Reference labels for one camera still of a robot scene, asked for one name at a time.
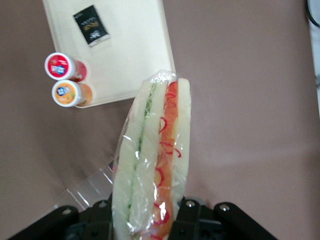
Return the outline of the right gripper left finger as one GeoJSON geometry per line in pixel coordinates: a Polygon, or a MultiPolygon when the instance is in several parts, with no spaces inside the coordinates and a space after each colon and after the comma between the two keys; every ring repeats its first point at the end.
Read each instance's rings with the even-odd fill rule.
{"type": "Polygon", "coordinates": [[[63,205],[10,237],[11,240],[112,240],[112,200],[103,199],[84,211],[63,205]]]}

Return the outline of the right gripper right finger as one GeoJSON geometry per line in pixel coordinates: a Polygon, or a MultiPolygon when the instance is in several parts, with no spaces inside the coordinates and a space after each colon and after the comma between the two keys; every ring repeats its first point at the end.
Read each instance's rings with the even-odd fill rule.
{"type": "Polygon", "coordinates": [[[275,240],[276,237],[231,202],[214,208],[183,197],[172,224],[173,240],[275,240]]]}

